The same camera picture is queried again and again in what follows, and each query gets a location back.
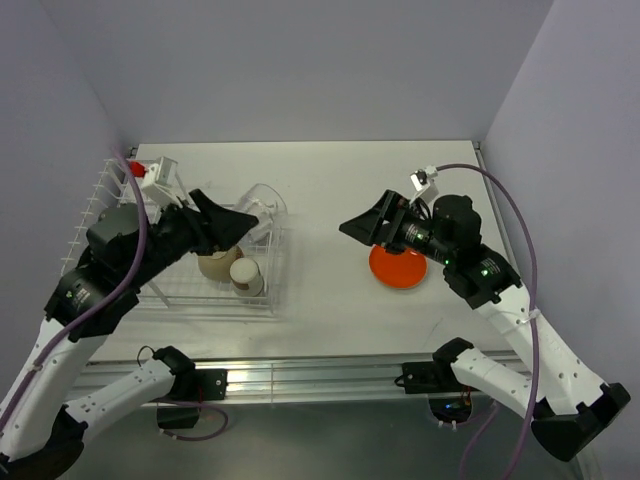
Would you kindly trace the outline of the steel cup brown base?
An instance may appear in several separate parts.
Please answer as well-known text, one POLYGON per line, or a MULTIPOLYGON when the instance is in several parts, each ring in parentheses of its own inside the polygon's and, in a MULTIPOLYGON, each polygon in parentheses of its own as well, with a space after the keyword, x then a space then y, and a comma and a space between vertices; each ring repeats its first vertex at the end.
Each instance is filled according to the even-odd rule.
POLYGON ((241 297, 256 297, 264 287, 258 263, 247 257, 235 260, 229 270, 234 291, 241 297))

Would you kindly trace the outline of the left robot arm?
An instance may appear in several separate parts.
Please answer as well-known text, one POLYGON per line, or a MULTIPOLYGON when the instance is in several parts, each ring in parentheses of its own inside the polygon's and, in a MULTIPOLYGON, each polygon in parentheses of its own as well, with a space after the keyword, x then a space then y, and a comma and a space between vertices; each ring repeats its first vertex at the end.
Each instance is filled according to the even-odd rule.
POLYGON ((93 354, 139 303, 141 288, 185 255, 235 246, 258 219, 212 202, 173 204, 157 223, 140 203, 102 211, 88 245, 45 306, 36 343, 1 404, 1 476, 57 479, 98 433, 142 404, 195 395, 195 364, 178 349, 157 349, 133 373, 76 401, 67 394, 93 354))

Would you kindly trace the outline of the orange plate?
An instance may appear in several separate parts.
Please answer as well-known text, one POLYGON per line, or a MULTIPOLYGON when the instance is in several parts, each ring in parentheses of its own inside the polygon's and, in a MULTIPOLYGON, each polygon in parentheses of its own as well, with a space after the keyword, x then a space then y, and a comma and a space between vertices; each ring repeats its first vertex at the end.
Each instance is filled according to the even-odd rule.
POLYGON ((381 284, 397 290, 417 287, 428 273, 426 257, 411 249, 395 255, 380 246, 374 246, 368 264, 371 273, 381 284))

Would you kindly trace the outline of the clear glass tumbler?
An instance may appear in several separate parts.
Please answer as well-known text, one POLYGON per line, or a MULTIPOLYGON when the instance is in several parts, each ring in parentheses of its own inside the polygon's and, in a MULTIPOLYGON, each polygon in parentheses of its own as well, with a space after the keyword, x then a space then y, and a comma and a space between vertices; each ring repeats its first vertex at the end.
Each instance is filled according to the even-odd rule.
POLYGON ((253 185, 233 206, 233 210, 255 216, 258 224, 245 238, 248 242, 259 243, 265 239, 276 225, 281 225, 288 216, 288 209, 281 195, 264 183, 253 185))

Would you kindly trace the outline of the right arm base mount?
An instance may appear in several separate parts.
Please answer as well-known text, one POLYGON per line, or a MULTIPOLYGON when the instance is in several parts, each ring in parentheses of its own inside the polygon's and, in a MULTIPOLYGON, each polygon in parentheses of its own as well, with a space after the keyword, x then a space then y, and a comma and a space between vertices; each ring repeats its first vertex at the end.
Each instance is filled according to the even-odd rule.
POLYGON ((401 374, 394 379, 394 385, 402 388, 407 395, 433 394, 441 391, 441 382, 433 361, 403 363, 401 374))

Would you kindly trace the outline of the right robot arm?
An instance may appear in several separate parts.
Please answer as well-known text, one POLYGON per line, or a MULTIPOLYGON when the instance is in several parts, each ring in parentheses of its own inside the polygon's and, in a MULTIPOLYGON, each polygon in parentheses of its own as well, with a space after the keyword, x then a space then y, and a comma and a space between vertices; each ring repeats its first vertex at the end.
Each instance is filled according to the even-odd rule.
POLYGON ((467 196, 436 199, 428 219, 408 199, 388 190, 366 212, 347 220, 340 232, 390 253, 411 249, 443 265, 444 280, 486 319, 535 374, 523 375, 489 358, 471 342, 454 338, 425 366, 403 367, 408 394, 468 386, 514 413, 533 412, 530 426, 554 458, 573 459, 629 403, 619 383, 607 383, 569 348, 544 316, 509 262, 481 240, 481 217, 467 196))

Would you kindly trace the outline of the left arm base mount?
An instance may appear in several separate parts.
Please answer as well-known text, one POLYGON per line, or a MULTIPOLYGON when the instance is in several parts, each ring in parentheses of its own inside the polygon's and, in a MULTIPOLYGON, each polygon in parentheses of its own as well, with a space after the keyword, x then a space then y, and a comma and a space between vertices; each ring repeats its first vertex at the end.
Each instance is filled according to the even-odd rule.
POLYGON ((228 371, 221 368, 196 369, 189 385, 188 399, 200 403, 222 401, 226 397, 228 371))

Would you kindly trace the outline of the white ceramic bowl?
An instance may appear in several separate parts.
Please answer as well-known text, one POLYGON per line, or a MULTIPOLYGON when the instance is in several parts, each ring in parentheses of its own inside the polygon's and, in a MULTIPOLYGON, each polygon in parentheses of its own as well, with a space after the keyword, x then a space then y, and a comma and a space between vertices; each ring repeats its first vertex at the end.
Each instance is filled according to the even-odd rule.
POLYGON ((230 282, 231 265, 243 256, 241 247, 235 245, 228 251, 218 251, 210 256, 198 256, 197 264, 205 278, 215 282, 230 282))

